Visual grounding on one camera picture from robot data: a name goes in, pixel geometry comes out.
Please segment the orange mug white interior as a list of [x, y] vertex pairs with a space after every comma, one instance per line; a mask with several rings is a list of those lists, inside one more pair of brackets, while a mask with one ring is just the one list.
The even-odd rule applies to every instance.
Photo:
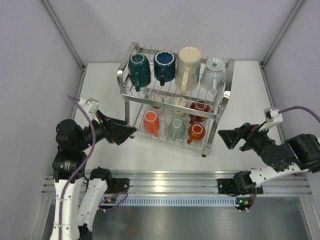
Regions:
[[148, 111], [143, 117], [144, 130], [158, 137], [160, 130], [160, 120], [154, 111]]

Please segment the mint green mug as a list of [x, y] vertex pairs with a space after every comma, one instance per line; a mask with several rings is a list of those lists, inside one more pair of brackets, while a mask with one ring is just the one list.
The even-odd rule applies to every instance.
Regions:
[[168, 135], [172, 139], [182, 138], [185, 135], [185, 124], [180, 118], [175, 118], [168, 127]]

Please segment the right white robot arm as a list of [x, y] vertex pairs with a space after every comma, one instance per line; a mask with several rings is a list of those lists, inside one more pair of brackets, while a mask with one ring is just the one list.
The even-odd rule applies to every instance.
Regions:
[[237, 172], [232, 180], [235, 194], [246, 195], [263, 183], [294, 173], [320, 171], [320, 138], [314, 134], [300, 134], [277, 145], [268, 136], [262, 124], [244, 123], [235, 129], [219, 130], [218, 135], [229, 150], [235, 148], [240, 140], [245, 143], [239, 148], [245, 152], [252, 150], [267, 165], [265, 168]]

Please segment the dark teal mug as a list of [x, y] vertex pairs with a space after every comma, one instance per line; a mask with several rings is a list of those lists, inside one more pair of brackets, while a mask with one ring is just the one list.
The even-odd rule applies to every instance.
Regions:
[[128, 62], [129, 75], [136, 92], [151, 83], [150, 63], [142, 53], [132, 54]]

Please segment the orange cup black interior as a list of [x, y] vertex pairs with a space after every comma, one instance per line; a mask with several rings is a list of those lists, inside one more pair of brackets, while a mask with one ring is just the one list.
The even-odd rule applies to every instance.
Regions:
[[190, 144], [193, 140], [201, 140], [206, 134], [205, 127], [200, 123], [193, 123], [188, 128], [188, 140], [187, 143]]

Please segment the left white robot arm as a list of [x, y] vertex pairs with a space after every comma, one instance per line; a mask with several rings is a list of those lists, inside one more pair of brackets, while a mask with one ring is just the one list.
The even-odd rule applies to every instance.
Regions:
[[97, 111], [89, 126], [81, 128], [73, 119], [56, 126], [58, 144], [54, 158], [53, 179], [55, 213], [52, 240], [91, 240], [93, 223], [104, 193], [114, 188], [110, 169], [97, 167], [91, 171], [85, 196], [79, 200], [85, 178], [85, 167], [94, 144], [105, 139], [120, 145], [137, 131], [124, 120], [108, 117]]

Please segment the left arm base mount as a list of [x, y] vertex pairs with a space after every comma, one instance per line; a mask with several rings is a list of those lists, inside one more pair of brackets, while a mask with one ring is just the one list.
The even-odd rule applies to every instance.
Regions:
[[106, 194], [116, 194], [119, 192], [127, 192], [130, 187], [129, 178], [113, 178], [112, 181], [107, 183], [108, 188]]

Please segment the white cup orange handle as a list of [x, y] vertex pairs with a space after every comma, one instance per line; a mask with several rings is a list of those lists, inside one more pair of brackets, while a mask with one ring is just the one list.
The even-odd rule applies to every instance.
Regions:
[[[205, 113], [210, 113], [211, 109], [208, 103], [205, 100], [198, 100], [197, 102], [193, 102], [190, 107], [190, 109], [196, 110], [198, 112], [205, 112]], [[189, 123], [192, 125], [194, 123], [203, 123], [205, 122], [208, 118], [204, 116], [199, 116], [199, 115], [193, 115], [189, 114], [190, 120]]]

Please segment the white steel cup wood band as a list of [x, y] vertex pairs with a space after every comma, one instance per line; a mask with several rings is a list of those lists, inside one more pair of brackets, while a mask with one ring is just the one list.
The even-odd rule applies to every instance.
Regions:
[[[155, 102], [159, 102], [159, 103], [163, 103], [164, 102], [164, 98], [159, 94], [152, 95], [150, 97], [150, 100], [155, 101]], [[155, 112], [157, 115], [160, 115], [161, 113], [163, 113], [163, 111], [165, 109], [163, 107], [160, 107], [160, 106], [151, 105], [150, 106], [150, 110]]]

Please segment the light blue mug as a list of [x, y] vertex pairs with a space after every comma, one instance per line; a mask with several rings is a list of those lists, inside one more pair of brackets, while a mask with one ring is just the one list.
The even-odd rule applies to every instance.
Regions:
[[208, 58], [200, 79], [200, 85], [212, 94], [217, 91], [218, 84], [222, 83], [224, 77], [225, 61], [220, 57]]

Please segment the cream floral mug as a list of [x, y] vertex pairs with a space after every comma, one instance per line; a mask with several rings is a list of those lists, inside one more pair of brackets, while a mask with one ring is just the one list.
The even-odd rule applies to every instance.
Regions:
[[175, 85], [183, 96], [197, 88], [200, 81], [201, 51], [193, 46], [182, 48], [177, 55]]

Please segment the navy blue mug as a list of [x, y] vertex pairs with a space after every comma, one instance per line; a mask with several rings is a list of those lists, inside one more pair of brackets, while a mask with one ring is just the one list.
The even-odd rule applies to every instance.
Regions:
[[159, 51], [153, 58], [154, 77], [160, 86], [171, 82], [176, 75], [176, 57], [170, 51]]

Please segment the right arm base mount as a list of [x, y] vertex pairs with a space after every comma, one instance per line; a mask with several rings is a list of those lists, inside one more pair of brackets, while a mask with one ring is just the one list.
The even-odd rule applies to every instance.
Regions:
[[217, 180], [218, 193], [231, 197], [244, 196], [249, 194], [262, 195], [263, 187], [257, 187], [255, 182], [239, 180], [234, 178], [219, 178]]

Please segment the small cream steel tumbler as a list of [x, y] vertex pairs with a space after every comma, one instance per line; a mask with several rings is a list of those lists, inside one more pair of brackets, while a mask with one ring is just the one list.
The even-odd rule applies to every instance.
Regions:
[[[173, 104], [175, 106], [179, 106], [179, 107], [185, 108], [188, 105], [188, 100], [185, 99], [184, 97], [176, 97], [176, 98], [174, 98]], [[183, 116], [186, 115], [185, 112], [181, 112], [181, 111], [178, 111], [178, 110], [173, 110], [172, 113], [176, 117], [183, 117]]]

